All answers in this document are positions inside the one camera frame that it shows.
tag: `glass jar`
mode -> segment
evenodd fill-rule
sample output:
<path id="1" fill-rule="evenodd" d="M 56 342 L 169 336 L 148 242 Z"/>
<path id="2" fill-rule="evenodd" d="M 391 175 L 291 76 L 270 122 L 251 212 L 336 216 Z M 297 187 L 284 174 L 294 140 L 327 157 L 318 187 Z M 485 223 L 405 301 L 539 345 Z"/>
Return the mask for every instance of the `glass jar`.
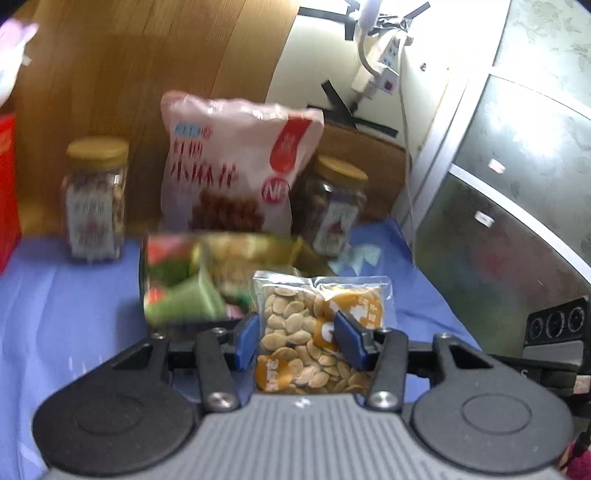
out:
<path id="1" fill-rule="evenodd" d="M 338 257 L 367 200 L 364 171 L 335 158 L 319 156 L 310 176 L 294 198 L 294 225 L 324 257 Z"/>
<path id="2" fill-rule="evenodd" d="M 120 138 L 85 137 L 68 146 L 71 172 L 62 182 L 62 196 L 74 260 L 121 258 L 128 154 L 129 144 Z"/>

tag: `wooden panel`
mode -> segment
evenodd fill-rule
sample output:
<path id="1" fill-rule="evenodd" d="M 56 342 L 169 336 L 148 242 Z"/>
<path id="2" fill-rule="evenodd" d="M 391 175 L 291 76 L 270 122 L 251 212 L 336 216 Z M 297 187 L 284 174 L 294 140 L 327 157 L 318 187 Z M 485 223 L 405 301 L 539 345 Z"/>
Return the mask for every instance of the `wooden panel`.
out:
<path id="1" fill-rule="evenodd" d="M 297 0 L 31 1 L 19 16 L 40 31 L 12 100 L 22 224 L 43 234 L 60 229 L 66 147 L 89 134 L 131 142 L 128 223 L 155 225 L 168 150 L 162 94 L 264 102 L 298 8 Z"/>
<path id="2" fill-rule="evenodd" d="M 326 124 L 318 153 L 361 168 L 369 177 L 363 220 L 386 218 L 404 187 L 404 149 L 352 128 Z"/>

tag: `white wall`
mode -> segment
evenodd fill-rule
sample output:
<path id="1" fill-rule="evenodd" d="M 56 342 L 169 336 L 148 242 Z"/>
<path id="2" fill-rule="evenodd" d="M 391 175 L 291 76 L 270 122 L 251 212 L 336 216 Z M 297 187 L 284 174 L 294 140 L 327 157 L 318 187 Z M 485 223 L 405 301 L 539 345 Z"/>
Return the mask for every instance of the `white wall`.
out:
<path id="1" fill-rule="evenodd" d="M 411 24 L 410 34 L 414 43 L 405 50 L 402 84 L 413 158 L 416 158 L 418 149 L 427 138 L 454 65 L 475 44 L 472 38 L 478 36 L 480 5 L 485 1 L 430 0 L 431 8 Z M 301 2 L 307 7 L 311 6 L 309 3 L 313 3 L 315 8 L 328 5 L 339 13 L 345 13 L 346 9 L 342 0 L 323 0 L 322 7 L 319 0 Z M 422 3 L 389 0 L 384 2 L 382 11 L 393 5 L 397 13 L 407 13 Z M 423 63 L 426 64 L 424 72 L 420 69 Z M 267 101 L 293 108 L 302 108 L 308 103 L 328 108 L 329 103 L 320 84 L 329 79 L 347 104 L 355 98 L 350 86 L 360 66 L 357 47 L 354 42 L 345 41 L 342 24 L 298 16 L 277 64 Z M 393 95 L 377 92 L 373 99 L 363 100 L 356 116 L 399 130 L 395 142 L 403 143 L 397 92 Z"/>

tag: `white sticker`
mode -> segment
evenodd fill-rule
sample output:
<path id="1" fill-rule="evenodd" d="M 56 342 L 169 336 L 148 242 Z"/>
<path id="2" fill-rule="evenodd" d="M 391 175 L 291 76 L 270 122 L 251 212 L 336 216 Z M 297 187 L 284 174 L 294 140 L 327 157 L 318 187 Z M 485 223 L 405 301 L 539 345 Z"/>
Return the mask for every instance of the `white sticker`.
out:
<path id="1" fill-rule="evenodd" d="M 591 376 L 577 375 L 577 378 L 574 381 L 573 393 L 575 395 L 589 393 L 590 389 L 591 389 Z"/>
<path id="2" fill-rule="evenodd" d="M 499 175 L 503 175 L 505 173 L 505 166 L 500 161 L 495 160 L 494 158 L 491 158 L 491 161 L 488 162 L 488 167 L 491 170 L 497 172 Z"/>
<path id="3" fill-rule="evenodd" d="M 482 213 L 481 211 L 477 210 L 474 214 L 474 218 L 478 220 L 482 225 L 490 228 L 493 223 L 495 223 L 494 219 L 489 217 L 487 214 Z"/>
<path id="4" fill-rule="evenodd" d="M 74 258 L 104 260 L 115 257 L 113 231 L 113 187 L 66 192 L 70 245 Z"/>
<path id="5" fill-rule="evenodd" d="M 359 207 L 356 205 L 330 202 L 312 243 L 314 250 L 320 255 L 338 256 L 345 247 L 358 214 Z"/>

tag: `table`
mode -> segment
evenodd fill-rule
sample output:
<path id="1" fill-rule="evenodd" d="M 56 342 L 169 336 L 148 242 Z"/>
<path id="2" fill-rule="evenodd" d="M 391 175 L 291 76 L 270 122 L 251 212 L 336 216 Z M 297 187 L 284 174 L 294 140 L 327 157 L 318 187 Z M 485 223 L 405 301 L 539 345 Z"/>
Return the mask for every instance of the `table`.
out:
<path id="1" fill-rule="evenodd" d="M 396 322 L 411 340 L 450 332 L 476 345 L 445 300 L 413 267 L 391 220 L 356 228 L 341 275 L 392 279 Z M 367 260 L 359 261 L 365 255 Z M 148 333 L 138 288 L 139 242 L 127 241 L 121 262 L 72 264 L 62 240 L 25 238 L 0 276 L 0 472 L 33 480 L 46 469 L 31 435 L 45 398 Z M 252 385 L 239 376 L 242 389 Z M 405 399 L 428 381 L 407 376 Z"/>

